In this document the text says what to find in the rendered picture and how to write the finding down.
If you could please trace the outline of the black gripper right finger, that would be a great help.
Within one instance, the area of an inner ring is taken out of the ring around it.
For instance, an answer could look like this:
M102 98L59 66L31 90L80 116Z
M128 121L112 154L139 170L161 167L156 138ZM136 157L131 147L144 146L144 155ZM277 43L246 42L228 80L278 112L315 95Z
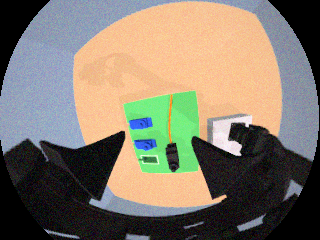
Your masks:
M224 191L235 184L235 181L247 172L247 168L261 161L265 153L260 151L252 155L232 155L197 136L192 136L191 144L212 200L225 195Z

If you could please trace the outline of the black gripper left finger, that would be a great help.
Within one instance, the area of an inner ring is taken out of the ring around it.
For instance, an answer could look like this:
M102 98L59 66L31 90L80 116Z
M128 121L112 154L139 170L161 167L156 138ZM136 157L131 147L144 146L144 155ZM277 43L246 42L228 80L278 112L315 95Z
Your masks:
M48 160L71 173L93 200L100 201L124 141L125 132L121 131L77 149L63 148L44 140L39 140L39 144Z

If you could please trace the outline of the black micro servo with orange cable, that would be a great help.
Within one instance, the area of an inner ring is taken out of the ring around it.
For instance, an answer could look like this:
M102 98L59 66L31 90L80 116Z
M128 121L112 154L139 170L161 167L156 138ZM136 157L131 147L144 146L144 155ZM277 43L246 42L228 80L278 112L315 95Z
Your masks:
M168 116L168 133L169 133L169 141L171 144L167 144L165 147L165 155L167 155L168 160L168 168L171 169L172 172L177 171L179 169L179 153L177 153L176 144L172 143L171 139L171 109L172 109L172 93L171 93L171 101L169 101L169 116Z

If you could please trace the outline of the green rectangular block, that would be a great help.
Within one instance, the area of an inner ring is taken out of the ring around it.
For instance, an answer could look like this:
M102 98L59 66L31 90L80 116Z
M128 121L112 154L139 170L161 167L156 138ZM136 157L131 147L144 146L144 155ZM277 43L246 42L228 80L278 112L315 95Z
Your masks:
M165 147L171 144L168 133L169 95L124 103L125 117L129 123L133 148L141 172L187 173L199 171L199 161L191 144L192 136L199 135L199 104L196 91L172 93L171 139L179 153L179 169L168 168Z

